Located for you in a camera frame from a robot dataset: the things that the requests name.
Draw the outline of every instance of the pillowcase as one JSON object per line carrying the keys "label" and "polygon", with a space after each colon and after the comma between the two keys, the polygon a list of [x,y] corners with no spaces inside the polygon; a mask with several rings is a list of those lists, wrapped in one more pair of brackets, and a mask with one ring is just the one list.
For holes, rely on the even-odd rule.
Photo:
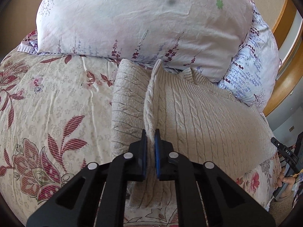
{"label": "pillowcase", "polygon": [[279,69],[279,51],[275,37],[264,22],[253,0],[254,7],[248,41],[238,54],[218,87],[230,90],[236,98],[261,113],[275,86]]}
{"label": "pillowcase", "polygon": [[43,0],[38,52],[199,67],[218,82],[250,28],[249,0]]}

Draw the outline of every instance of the wall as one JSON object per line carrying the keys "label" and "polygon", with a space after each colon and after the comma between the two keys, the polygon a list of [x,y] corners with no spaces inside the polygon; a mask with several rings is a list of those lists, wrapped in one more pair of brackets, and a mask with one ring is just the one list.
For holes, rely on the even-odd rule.
{"label": "wall", "polygon": [[298,135],[303,131],[303,109],[299,107],[283,124],[273,131],[276,139],[285,146],[290,147],[297,141]]}
{"label": "wall", "polygon": [[11,0],[0,14],[0,58],[36,29],[36,15],[42,0]]}

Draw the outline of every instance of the finger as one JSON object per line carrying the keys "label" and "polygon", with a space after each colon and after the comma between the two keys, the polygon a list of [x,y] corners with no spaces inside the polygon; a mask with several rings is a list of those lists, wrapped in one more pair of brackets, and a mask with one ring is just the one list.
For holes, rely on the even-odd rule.
{"label": "finger", "polygon": [[281,172],[280,175],[279,175],[279,179],[281,180],[281,182],[283,181],[284,179],[284,174]]}
{"label": "finger", "polygon": [[283,179],[284,183],[288,183],[286,189],[285,189],[285,193],[287,195],[289,195],[292,191],[292,187],[294,186],[294,183],[296,182],[296,179],[294,177],[285,177]]}
{"label": "finger", "polygon": [[282,180],[284,183],[288,183],[290,185],[294,185],[294,183],[296,182],[296,179],[294,177],[285,177]]}
{"label": "finger", "polygon": [[282,181],[280,180],[280,178],[277,179],[277,184],[278,184],[278,187],[282,186]]}

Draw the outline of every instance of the green clover print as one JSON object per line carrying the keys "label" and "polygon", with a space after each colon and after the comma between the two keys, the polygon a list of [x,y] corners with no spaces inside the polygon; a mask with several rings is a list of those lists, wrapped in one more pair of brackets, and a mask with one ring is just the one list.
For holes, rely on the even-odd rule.
{"label": "green clover print", "polygon": [[223,9],[223,1],[222,0],[217,0],[217,3],[216,3],[218,9]]}

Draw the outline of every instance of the dark stain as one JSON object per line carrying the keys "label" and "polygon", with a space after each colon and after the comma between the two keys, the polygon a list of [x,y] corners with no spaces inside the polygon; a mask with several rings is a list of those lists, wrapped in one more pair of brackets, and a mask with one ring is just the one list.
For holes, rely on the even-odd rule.
{"label": "dark stain", "polygon": [[167,3],[169,6],[174,6],[177,3],[177,0],[168,0]]}

